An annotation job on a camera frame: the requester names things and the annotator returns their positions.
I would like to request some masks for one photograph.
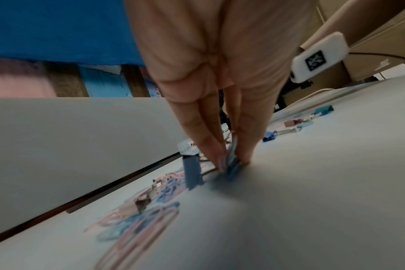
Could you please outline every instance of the white tabletop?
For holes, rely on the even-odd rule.
[[[123,269],[405,269],[405,77],[327,105],[301,132],[258,145],[233,184],[177,196],[178,215]],[[115,241],[84,230],[179,167],[0,243],[0,270],[95,269]]]

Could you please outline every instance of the hand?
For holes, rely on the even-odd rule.
[[[314,0],[126,0],[148,72],[185,132],[221,171],[226,147],[218,89],[251,160],[290,75]]]

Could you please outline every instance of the forearm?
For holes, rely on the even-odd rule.
[[[306,50],[334,32],[351,47],[404,9],[405,0],[349,0],[301,47]]]

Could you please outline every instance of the blue backdrop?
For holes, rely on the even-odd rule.
[[[144,65],[122,0],[0,0],[0,57]]]

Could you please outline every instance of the white wristband device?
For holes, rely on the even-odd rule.
[[[293,59],[290,79],[298,84],[307,81],[344,60],[348,53],[344,35],[334,32]]]

